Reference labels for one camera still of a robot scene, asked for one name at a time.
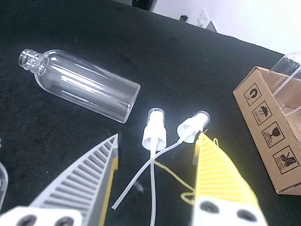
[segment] bottle opening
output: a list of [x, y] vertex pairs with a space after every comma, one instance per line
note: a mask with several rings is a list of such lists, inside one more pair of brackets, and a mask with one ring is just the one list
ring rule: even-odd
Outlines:
[[32, 49], [24, 49], [19, 56], [19, 65], [25, 70], [29, 70], [30, 72], [34, 73], [40, 56], [41, 53], [37, 53]]

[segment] yellow ribbed pad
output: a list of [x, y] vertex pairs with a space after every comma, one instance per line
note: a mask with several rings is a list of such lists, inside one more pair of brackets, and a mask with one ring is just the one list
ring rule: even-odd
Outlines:
[[198, 168], [195, 200], [209, 196], [234, 202], [258, 205], [258, 200], [226, 153], [204, 133], [195, 146]]

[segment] black cloth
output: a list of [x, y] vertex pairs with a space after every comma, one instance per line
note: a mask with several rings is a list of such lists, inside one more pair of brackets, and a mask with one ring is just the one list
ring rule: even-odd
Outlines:
[[[141, 84], [126, 124], [115, 122], [43, 91], [18, 66], [25, 48], [62, 49]], [[0, 161], [9, 186], [2, 211], [30, 202], [90, 148], [119, 133], [119, 169], [109, 206], [149, 158], [141, 145], [147, 112], [165, 110], [167, 142], [199, 110], [211, 115], [208, 136], [217, 137], [255, 191], [270, 226], [300, 225], [301, 197], [278, 195], [232, 91], [259, 65], [282, 56], [262, 47], [113, 1], [12, 1], [0, 17]], [[183, 144], [158, 160], [194, 185], [193, 145]], [[157, 226], [190, 224], [187, 189], [156, 168]], [[148, 225], [149, 169], [106, 226]]]

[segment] clear plastic bottle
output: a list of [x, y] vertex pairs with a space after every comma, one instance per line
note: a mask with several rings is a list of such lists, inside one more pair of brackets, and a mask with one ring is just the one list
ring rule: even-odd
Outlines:
[[45, 91], [125, 123], [140, 85], [61, 50], [43, 54], [25, 49], [19, 65]]

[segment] clear plastic tube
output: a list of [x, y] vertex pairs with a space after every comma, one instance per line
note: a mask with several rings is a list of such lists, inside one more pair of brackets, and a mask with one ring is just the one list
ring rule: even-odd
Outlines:
[[[154, 159], [158, 158], [159, 156], [163, 155], [164, 153], [174, 149], [175, 147], [177, 147], [178, 145], [180, 145], [183, 142], [182, 139], [179, 139], [176, 143], [174, 143], [173, 145], [163, 149], [162, 151], [160, 151], [159, 153], [157, 153], [154, 157]], [[127, 195], [128, 191], [131, 189], [131, 187], [134, 185], [134, 183], [136, 182], [136, 180], [140, 177], [140, 175], [145, 171], [145, 169], [150, 165], [151, 163], [151, 159], [149, 159], [140, 169], [139, 171], [135, 174], [135, 176], [133, 177], [133, 179], [130, 181], [130, 183], [127, 185], [127, 187], [124, 189], [124, 191], [122, 192], [122, 194], [119, 196], [119, 198], [116, 200], [116, 202], [112, 205], [112, 209], [116, 209], [119, 204], [122, 202], [122, 200], [124, 199], [124, 197]]]
[[151, 218], [150, 218], [150, 226], [155, 226], [156, 221], [156, 183], [155, 183], [155, 165], [154, 165], [154, 157], [156, 155], [157, 145], [159, 139], [150, 139], [151, 147], [150, 147], [150, 185], [151, 185]]
[[150, 184], [151, 184], [151, 218], [150, 226], [155, 226], [156, 221], [156, 184], [155, 184], [155, 166], [154, 160], [150, 163]]
[[45, 91], [125, 123], [140, 85], [61, 50], [25, 49], [19, 65], [34, 74]]

